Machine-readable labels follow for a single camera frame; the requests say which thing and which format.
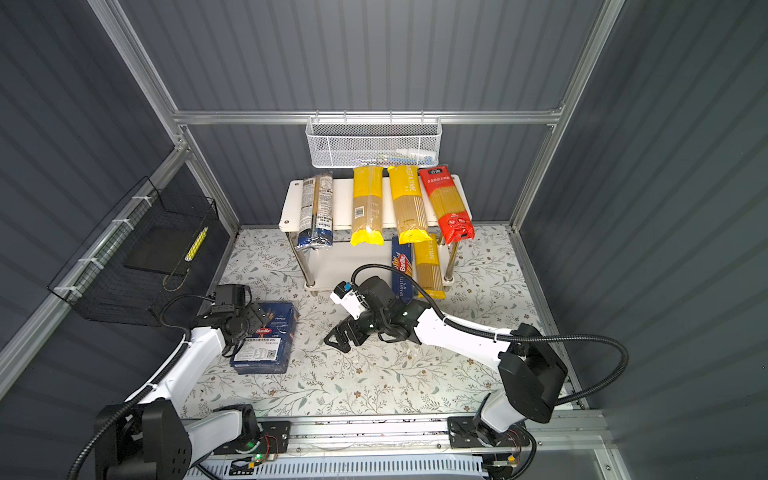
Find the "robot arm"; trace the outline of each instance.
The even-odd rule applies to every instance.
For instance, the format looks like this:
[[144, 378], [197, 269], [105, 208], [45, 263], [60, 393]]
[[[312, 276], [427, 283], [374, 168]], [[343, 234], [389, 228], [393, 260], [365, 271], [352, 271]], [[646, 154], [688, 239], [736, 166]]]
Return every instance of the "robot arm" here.
[[[97, 479], [181, 479], [191, 465], [222, 445], [244, 455], [260, 446], [261, 432], [250, 405], [222, 407], [188, 425], [179, 416], [184, 400], [211, 362], [236, 350], [245, 336], [267, 323], [258, 305], [246, 303], [246, 291], [243, 285], [218, 286], [216, 302], [198, 319], [189, 340], [185, 336], [150, 377], [161, 379], [143, 384], [125, 401], [148, 386], [151, 391], [116, 421], [114, 414], [122, 405], [104, 407], [99, 413], [95, 429], [108, 429], [95, 443]], [[162, 376], [184, 347], [183, 355]]]
[[350, 351], [350, 341], [360, 346], [377, 333], [385, 342], [408, 340], [440, 346], [498, 371], [504, 389], [486, 397], [475, 417], [478, 437], [484, 443], [496, 445], [502, 433], [525, 419], [549, 422], [568, 374], [565, 364], [547, 343], [510, 343], [499, 339], [510, 335], [541, 336], [533, 326], [523, 323], [517, 330], [497, 329], [444, 315], [467, 330], [488, 333], [473, 335], [450, 326], [426, 302], [404, 303], [377, 276], [359, 287], [342, 283], [331, 298], [349, 312], [325, 338], [327, 345], [342, 352]]

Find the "barilla logo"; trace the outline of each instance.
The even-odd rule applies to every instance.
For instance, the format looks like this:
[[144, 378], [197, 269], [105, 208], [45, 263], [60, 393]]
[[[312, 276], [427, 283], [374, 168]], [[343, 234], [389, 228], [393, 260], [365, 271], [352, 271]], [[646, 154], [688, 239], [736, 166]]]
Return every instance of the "barilla logo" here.
[[411, 263], [408, 261], [408, 257], [406, 257], [404, 253], [398, 253], [392, 257], [392, 265], [395, 266], [397, 270], [400, 270], [407, 275], [411, 275]]

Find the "black mesh basket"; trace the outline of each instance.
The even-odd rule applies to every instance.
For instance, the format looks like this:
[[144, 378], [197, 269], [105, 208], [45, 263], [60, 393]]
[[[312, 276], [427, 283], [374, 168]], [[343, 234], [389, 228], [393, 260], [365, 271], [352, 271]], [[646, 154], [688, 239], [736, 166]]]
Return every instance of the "black mesh basket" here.
[[[113, 220], [112, 233], [87, 258], [69, 263], [73, 273], [62, 269], [48, 289], [85, 319], [159, 326], [168, 300], [201, 293], [190, 291], [186, 280], [217, 221], [210, 198], [152, 190], [126, 218]], [[189, 326], [199, 305], [180, 302], [170, 323]]]

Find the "aluminum frame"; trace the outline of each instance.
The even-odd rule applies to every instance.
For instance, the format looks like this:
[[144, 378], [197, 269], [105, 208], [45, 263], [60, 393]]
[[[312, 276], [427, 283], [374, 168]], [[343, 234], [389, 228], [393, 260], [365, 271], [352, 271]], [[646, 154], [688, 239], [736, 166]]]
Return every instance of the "aluminum frame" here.
[[[139, 203], [144, 201], [140, 197], [147, 196], [155, 187], [165, 187], [181, 166], [184, 165], [189, 156], [190, 151], [187, 149], [186, 144], [175, 147], [152, 174], [149, 181], [144, 182], [144, 185], [139, 188], [134, 197], [127, 202], [125, 207], [114, 218], [122, 219], [127, 217]], [[110, 222], [107, 228], [104, 229], [101, 235], [83, 254], [83, 258], [92, 257], [94, 252], [101, 248], [109, 236], [116, 231], [118, 225], [118, 222]], [[79, 275], [83, 266], [82, 262], [76, 263], [64, 276], [59, 285], [71, 283], [72, 279]], [[0, 352], [0, 399], [8, 392], [24, 369], [27, 368], [32, 358], [40, 351], [70, 310], [71, 307], [68, 303], [53, 293], [48, 294], [43, 303], [40, 304], [21, 329], [5, 345]]]
[[587, 44], [584, 46], [584, 50], [581, 52], [579, 61], [576, 64], [576, 69], [571, 77], [568, 89], [565, 91], [560, 121], [550, 130], [545, 138], [536, 161], [531, 168], [531, 173], [525, 181], [518, 204], [512, 213], [510, 223], [513, 230], [520, 230], [520, 226], [531, 209], [536, 193], [541, 186], [541, 182], [544, 180], [544, 175], [547, 173], [549, 165], [552, 163], [552, 158], [554, 158], [554, 154], [560, 146], [565, 131], [571, 123], [576, 107], [587, 87], [590, 76], [592, 76], [594, 66], [600, 58], [600, 53], [602, 53], [605, 47], [605, 42], [608, 40], [611, 30], [613, 30], [616, 24], [616, 19], [622, 7], [624, 7], [624, 0], [604, 0], [603, 2]]
[[172, 118], [181, 125], [305, 125], [310, 118], [326, 123], [413, 124], [546, 124], [560, 121], [552, 111], [177, 111]]
[[[528, 251], [525, 249], [525, 244], [520, 236], [520, 232], [512, 231], [509, 234], [509, 239], [512, 242], [512, 248], [515, 250], [515, 257], [520, 263], [520, 271], [525, 279], [525, 284], [528, 285], [528, 292], [531, 294], [531, 299], [538, 312], [538, 318], [541, 320], [541, 325], [544, 328], [545, 335], [560, 335], [560, 329], [558, 324], [554, 321], [552, 311], [549, 309], [547, 303], [547, 297], [544, 295], [544, 290], [541, 288], [541, 284], [538, 281], [538, 276], [533, 268], [531, 258], [528, 256]], [[552, 348], [557, 352], [565, 366], [568, 368], [568, 380], [571, 382], [571, 386], [575, 392], [582, 390], [581, 383], [576, 376], [576, 369], [574, 369], [573, 363], [571, 363], [571, 357], [565, 350], [562, 343], [553, 343]], [[583, 409], [589, 409], [589, 403], [587, 399], [580, 399], [577, 401], [578, 405]]]
[[187, 167], [200, 185], [203, 194], [216, 201], [224, 228], [230, 235], [234, 235], [240, 227], [240, 221], [232, 208], [232, 203], [219, 185], [192, 134], [174, 120], [173, 113], [178, 110], [176, 103], [131, 26], [119, 0], [88, 0], [88, 4], [139, 84], [139, 88], [144, 92], [144, 96], [147, 97], [147, 101], [168, 136], [175, 144], [190, 145], [195, 158], [187, 162]]

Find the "floral tablecloth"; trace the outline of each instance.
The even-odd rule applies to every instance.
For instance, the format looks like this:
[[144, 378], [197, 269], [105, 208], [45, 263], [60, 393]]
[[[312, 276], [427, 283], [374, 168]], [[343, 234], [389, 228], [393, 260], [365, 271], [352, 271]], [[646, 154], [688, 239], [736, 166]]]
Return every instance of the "floral tablecloth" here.
[[[456, 281], [440, 308], [485, 325], [526, 322], [541, 329], [508, 227], [483, 225], [475, 232], [474, 240], [462, 242]], [[237, 375], [219, 358], [184, 403], [187, 418], [232, 403], [251, 403], [258, 416], [474, 412], [502, 387], [496, 372], [439, 347], [375, 337], [347, 354], [326, 346], [323, 337], [346, 315], [327, 293], [304, 290], [279, 230], [240, 232], [221, 283], [246, 283], [258, 300], [294, 303], [299, 319], [290, 367], [282, 375]]]

